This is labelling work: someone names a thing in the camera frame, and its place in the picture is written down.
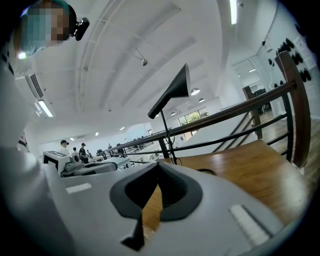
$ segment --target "white label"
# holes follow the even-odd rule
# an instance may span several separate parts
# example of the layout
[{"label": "white label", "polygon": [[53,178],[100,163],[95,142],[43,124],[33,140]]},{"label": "white label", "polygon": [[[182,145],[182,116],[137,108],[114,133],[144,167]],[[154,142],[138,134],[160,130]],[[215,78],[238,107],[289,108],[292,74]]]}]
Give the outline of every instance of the white label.
[{"label": "white label", "polygon": [[77,192],[88,190],[88,189],[91,189],[91,184],[90,183],[84,183],[84,184],[77,185],[77,186],[67,187],[66,191],[69,194],[72,194],[72,193],[77,193]]}]

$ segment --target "man in black shirt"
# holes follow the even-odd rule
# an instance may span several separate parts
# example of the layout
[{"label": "man in black shirt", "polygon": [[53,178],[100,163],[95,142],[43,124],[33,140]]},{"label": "man in black shirt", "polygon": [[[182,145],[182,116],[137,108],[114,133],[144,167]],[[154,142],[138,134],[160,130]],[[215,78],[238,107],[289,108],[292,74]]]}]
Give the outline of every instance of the man in black shirt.
[{"label": "man in black shirt", "polygon": [[79,150],[79,158],[81,159],[81,161],[82,161],[84,164],[88,164],[89,161],[88,161],[88,158],[87,158],[85,146],[86,146],[86,144],[84,144],[84,143],[81,144],[81,148],[80,148],[80,150]]}]

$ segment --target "man in white shirt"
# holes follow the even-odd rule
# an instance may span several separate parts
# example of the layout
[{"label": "man in white shirt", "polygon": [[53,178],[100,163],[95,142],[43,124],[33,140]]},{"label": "man in white shirt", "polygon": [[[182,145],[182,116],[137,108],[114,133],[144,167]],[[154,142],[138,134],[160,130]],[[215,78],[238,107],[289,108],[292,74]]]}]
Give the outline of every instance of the man in white shirt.
[{"label": "man in white shirt", "polygon": [[59,152],[65,155],[70,155],[69,150],[67,149],[67,145],[69,145],[69,142],[67,142],[65,139],[61,140],[60,142],[60,150]]}]

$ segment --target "spotlight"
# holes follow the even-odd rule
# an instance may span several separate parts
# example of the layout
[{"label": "spotlight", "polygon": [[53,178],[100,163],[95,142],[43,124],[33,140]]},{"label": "spotlight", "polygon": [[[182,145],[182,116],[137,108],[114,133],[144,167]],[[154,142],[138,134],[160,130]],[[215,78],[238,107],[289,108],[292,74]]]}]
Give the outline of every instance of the spotlight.
[{"label": "spotlight", "polygon": [[191,90],[191,96],[194,96],[194,95],[196,95],[196,94],[198,94],[198,93],[200,93],[200,90],[199,90],[198,88],[193,88],[193,89]]}]

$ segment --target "grey plastic part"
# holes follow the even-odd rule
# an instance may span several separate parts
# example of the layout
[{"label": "grey plastic part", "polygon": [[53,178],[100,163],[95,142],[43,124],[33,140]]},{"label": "grey plastic part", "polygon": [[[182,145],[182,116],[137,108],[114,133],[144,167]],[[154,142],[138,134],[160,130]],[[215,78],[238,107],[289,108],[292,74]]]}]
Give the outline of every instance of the grey plastic part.
[{"label": "grey plastic part", "polygon": [[48,179],[36,158],[16,147],[0,148],[0,188],[6,206],[22,229],[44,250],[75,255],[72,235],[50,197]]},{"label": "grey plastic part", "polygon": [[[113,206],[112,186],[150,164],[124,171],[60,178],[54,166],[42,164],[16,149],[0,150],[1,189],[15,219],[50,252],[59,255],[239,255],[251,244],[229,213],[244,205],[271,234],[284,225],[261,202],[222,178],[165,164],[194,179],[203,191],[198,207],[187,217],[161,222],[138,252],[122,241],[134,237],[137,220],[122,217]],[[66,188],[89,183],[89,189],[68,194]]]},{"label": "grey plastic part", "polygon": [[115,172],[118,166],[114,162],[97,162],[88,164],[79,164],[78,162],[69,162],[66,164],[64,171],[61,173],[62,177],[68,176],[82,176],[86,174],[104,174]]}]

